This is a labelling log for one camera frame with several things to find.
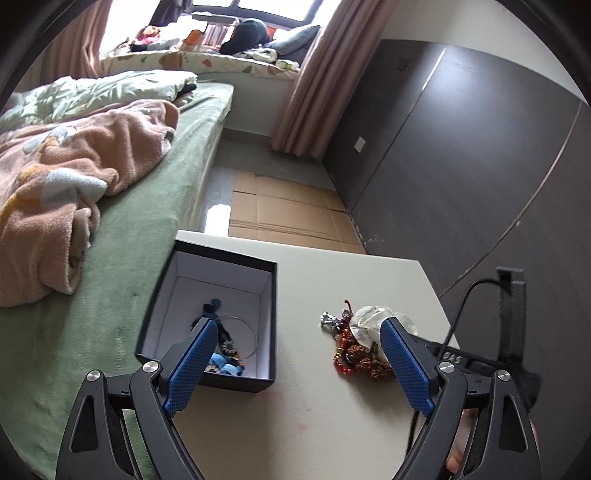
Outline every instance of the curtain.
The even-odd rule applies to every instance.
[[[188,12],[192,7],[191,0],[160,0],[150,25],[166,27],[169,23],[176,22],[181,14]]]
[[[112,0],[97,0],[53,39],[43,52],[41,85],[60,77],[98,78],[104,75],[99,59]]]
[[[342,0],[304,62],[274,150],[322,158],[398,0]]]

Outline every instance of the table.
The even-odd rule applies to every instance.
[[[419,335],[449,323],[417,261],[179,232],[177,239],[278,263],[277,380],[258,394],[198,387],[174,422],[207,480],[387,480],[412,410],[396,382],[342,378],[322,312],[387,305]]]

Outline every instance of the metal bolt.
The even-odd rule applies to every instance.
[[[94,382],[100,378],[100,372],[98,370],[91,370],[86,374],[86,379],[89,382]]]
[[[142,370],[144,372],[146,372],[147,374],[150,374],[152,372],[155,372],[158,369],[158,362],[146,362],[144,363],[144,366],[142,367]]]
[[[499,370],[496,376],[503,382],[508,382],[511,379],[511,374],[507,370]]]
[[[439,364],[439,370],[447,374],[452,373],[455,369],[456,367],[454,367],[450,362],[441,362]]]

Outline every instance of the gray tile floor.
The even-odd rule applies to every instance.
[[[212,235],[228,234],[236,170],[335,189],[319,161],[278,153],[266,145],[222,139],[204,186],[199,224],[190,225],[191,229]]]

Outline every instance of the black box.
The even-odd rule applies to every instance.
[[[222,324],[238,353],[249,357],[241,377],[205,372],[199,383],[260,392],[275,381],[276,292],[277,264],[177,240],[152,293],[136,356],[161,360],[202,316],[203,304],[217,298]]]

